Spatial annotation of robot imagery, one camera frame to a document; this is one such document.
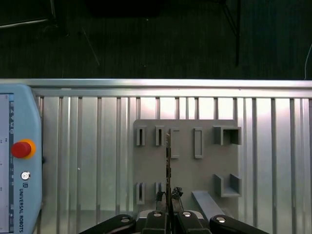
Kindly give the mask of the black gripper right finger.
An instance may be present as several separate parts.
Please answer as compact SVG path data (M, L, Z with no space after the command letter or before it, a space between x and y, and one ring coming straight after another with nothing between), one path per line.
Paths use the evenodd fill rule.
M201 211L183 209L182 188L172 191L172 230L175 234L264 234L263 230L225 215L205 191L192 192Z

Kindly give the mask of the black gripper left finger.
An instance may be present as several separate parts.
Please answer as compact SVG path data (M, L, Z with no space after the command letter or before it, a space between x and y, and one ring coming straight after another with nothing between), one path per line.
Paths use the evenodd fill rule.
M128 214L119 214L85 231L83 234L166 234L168 214L166 194L156 194L156 206L159 210L142 211L134 218Z

